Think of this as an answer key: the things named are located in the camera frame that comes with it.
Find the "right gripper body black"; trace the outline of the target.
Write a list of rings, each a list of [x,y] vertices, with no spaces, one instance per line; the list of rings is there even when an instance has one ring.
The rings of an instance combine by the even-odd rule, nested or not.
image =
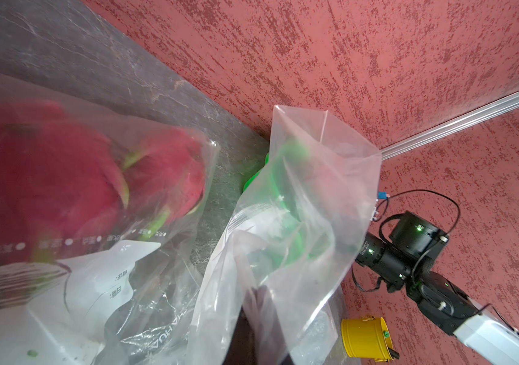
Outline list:
[[[429,221],[406,211],[383,221],[396,221],[386,238],[379,229],[377,236],[366,234],[356,262],[378,275],[376,287],[386,284],[389,292],[400,291],[430,269],[449,243],[449,234]]]

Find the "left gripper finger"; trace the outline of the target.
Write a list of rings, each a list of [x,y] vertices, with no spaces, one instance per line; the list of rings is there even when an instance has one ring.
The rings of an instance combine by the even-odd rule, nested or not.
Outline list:
[[[241,319],[241,364],[294,364],[268,287],[246,293]]]

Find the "clear zip-top bag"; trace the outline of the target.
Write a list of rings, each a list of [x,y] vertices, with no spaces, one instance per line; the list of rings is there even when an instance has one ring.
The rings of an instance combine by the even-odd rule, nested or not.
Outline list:
[[[217,144],[0,74],[0,364],[179,364]]]
[[[278,105],[267,164],[244,190],[210,257],[188,364],[242,348],[258,364],[322,364],[338,339],[329,309],[374,214],[381,151],[328,111]]]

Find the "dragon fruit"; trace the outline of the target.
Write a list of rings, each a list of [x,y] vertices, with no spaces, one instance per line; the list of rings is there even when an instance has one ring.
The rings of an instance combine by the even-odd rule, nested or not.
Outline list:
[[[0,261],[97,249],[130,190],[110,140],[57,103],[0,104]]]

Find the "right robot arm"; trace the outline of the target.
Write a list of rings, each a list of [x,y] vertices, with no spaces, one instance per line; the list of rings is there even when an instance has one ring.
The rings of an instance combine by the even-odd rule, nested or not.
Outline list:
[[[432,267],[450,242],[448,232],[406,211],[389,218],[389,237],[365,236],[355,261],[378,275],[390,293],[404,290],[419,311],[492,364],[519,364],[519,331],[492,306],[479,305]]]

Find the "yellow cup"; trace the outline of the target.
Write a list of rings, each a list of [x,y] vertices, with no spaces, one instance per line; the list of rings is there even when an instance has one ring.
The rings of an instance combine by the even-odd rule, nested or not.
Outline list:
[[[382,317],[343,319],[341,334],[349,357],[371,359],[375,362],[390,362],[400,358]]]

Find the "green plastic basket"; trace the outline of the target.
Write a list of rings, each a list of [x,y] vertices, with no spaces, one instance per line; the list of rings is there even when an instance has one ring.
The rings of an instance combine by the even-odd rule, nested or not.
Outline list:
[[[293,176],[308,167],[311,152],[299,140],[293,138],[285,142],[274,158],[266,156],[265,166],[258,170],[245,184],[248,190],[256,178],[264,174],[258,187],[275,208],[270,211],[273,219],[268,228],[274,229],[266,235],[275,243],[266,250],[276,266],[290,265],[306,256],[315,259],[330,246],[326,234],[317,234],[308,224],[315,222],[318,215],[314,205],[308,202],[308,190],[298,185],[300,179]]]

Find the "right corner aluminium post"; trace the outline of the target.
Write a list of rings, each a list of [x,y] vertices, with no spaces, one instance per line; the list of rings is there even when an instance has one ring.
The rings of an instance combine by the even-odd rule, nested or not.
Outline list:
[[[461,132],[464,129],[484,123],[518,108],[519,91],[383,148],[381,150],[382,160],[386,161],[405,154],[408,151]]]

